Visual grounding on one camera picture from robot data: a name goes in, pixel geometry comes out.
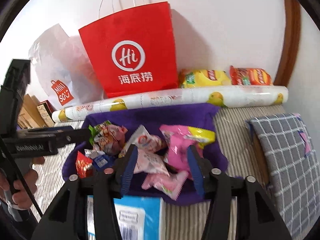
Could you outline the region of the person's left hand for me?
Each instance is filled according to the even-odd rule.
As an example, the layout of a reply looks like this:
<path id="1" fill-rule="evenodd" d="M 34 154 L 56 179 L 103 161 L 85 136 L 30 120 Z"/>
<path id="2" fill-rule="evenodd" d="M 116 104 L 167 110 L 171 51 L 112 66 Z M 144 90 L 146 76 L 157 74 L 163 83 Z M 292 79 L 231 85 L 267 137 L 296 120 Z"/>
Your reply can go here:
<path id="1" fill-rule="evenodd" d="M 25 182 L 27 183 L 30 191 L 34 194 L 37 190 L 36 182 L 38 179 L 38 173 L 32 168 L 24 175 Z M 1 199 L 5 200 L 4 192 L 10 190 L 9 183 L 5 176 L 1 173 Z M 20 209 L 29 209 L 32 206 L 32 201 L 25 191 L 23 184 L 20 180 L 14 182 L 14 188 L 18 190 L 17 193 L 12 195 L 12 200 Z"/>

